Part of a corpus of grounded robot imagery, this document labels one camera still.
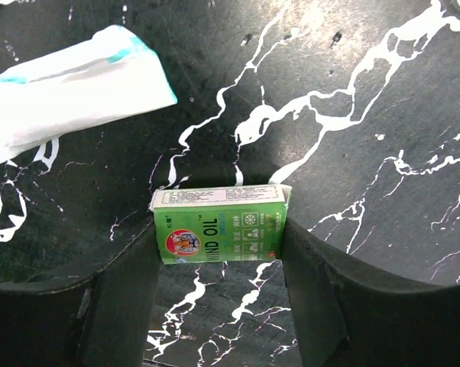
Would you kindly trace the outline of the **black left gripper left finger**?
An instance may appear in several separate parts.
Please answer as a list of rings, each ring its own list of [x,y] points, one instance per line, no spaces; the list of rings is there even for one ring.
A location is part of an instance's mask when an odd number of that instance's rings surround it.
[[[160,269],[155,226],[0,283],[0,366],[141,366]]]

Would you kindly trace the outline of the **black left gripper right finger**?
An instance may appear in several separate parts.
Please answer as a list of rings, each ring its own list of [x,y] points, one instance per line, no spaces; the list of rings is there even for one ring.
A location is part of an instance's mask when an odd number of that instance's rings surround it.
[[[281,260],[304,366],[460,366],[460,285],[384,271],[292,219]]]

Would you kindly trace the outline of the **green wind oil box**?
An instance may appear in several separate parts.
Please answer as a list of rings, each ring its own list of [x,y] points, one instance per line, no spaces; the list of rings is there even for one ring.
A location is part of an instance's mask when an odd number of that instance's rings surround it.
[[[150,210],[162,262],[279,258],[291,191],[283,184],[156,190]]]

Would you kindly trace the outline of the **white paper sachet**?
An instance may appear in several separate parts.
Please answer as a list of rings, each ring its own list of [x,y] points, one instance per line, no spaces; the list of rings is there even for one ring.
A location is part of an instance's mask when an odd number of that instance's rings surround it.
[[[0,164],[67,133],[175,104],[157,53],[108,26],[0,74]]]

